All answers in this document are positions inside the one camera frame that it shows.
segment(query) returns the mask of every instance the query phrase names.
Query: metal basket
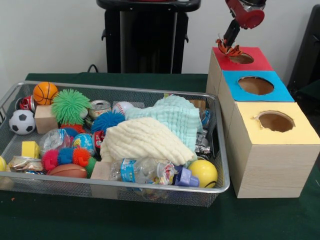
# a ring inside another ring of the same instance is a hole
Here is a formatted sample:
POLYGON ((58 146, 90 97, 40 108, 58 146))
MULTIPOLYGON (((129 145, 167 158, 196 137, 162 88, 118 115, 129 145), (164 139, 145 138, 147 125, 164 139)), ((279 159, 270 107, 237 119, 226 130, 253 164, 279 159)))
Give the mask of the metal basket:
MULTIPOLYGON (((21 155, 22 141, 38 142, 41 135, 36 131, 29 135, 16 135, 9 128, 9 118, 15 111, 18 98, 33 93, 35 81, 14 85, 0 101, 0 153, 7 161, 21 155)), ((110 103, 127 101, 152 107, 164 94, 175 94, 188 100, 204 100, 211 111, 207 139, 214 149, 210 161, 218 171, 218 181, 214 188, 180 187, 171 185, 138 184, 120 181, 105 181, 49 175, 33 175, 0 171, 0 189, 38 194, 78 196, 89 198, 116 199, 162 204, 176 204, 209 207, 219 193, 230 185, 221 110, 218 98, 206 93, 173 92, 136 88, 55 83, 62 89, 75 89, 89 99, 107 100, 110 103)))

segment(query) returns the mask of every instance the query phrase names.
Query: plastic water bottle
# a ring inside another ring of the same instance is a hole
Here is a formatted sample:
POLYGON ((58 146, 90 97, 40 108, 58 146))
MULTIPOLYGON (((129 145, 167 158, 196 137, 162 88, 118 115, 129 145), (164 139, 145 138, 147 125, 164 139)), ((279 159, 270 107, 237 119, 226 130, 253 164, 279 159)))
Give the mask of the plastic water bottle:
POLYGON ((158 163, 153 158, 123 159, 121 163, 112 164, 110 179, 139 184, 169 185, 172 184, 175 173, 175 167, 170 162, 158 163))

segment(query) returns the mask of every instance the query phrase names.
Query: yellow tennis ball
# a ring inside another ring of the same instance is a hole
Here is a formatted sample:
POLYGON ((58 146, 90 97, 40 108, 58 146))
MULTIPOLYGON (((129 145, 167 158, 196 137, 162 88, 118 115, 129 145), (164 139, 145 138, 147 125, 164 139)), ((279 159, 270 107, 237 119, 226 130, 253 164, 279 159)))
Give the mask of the yellow tennis ball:
POLYGON ((7 164, 6 161, 0 156, 0 171, 6 171, 7 164))
POLYGON ((189 166, 192 176, 199 179, 199 188, 213 188, 218 181, 216 167, 207 160, 196 160, 189 166))

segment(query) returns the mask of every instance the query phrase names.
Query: brown football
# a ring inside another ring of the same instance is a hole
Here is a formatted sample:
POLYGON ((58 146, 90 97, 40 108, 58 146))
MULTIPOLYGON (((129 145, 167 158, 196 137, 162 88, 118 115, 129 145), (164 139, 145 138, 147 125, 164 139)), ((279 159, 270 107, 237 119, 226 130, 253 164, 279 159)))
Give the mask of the brown football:
POLYGON ((55 167, 48 175, 85 179, 87 171, 82 166, 76 164, 65 164, 55 167))

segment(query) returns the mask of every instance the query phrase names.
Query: black cable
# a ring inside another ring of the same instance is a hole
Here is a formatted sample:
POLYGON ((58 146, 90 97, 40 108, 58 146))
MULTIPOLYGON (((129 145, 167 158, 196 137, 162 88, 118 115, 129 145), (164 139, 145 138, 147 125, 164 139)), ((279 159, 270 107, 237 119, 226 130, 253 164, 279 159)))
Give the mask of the black cable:
POLYGON ((94 68, 94 70, 95 70, 95 72, 96 72, 96 73, 98 73, 98 72, 99 72, 99 70, 98 70, 97 66, 96 66, 96 65, 94 65, 94 64, 91 64, 91 65, 90 65, 90 67, 89 67, 89 68, 88 68, 88 70, 87 70, 87 72, 88 72, 88 73, 90 73, 90 71, 91 71, 92 67, 94 68))

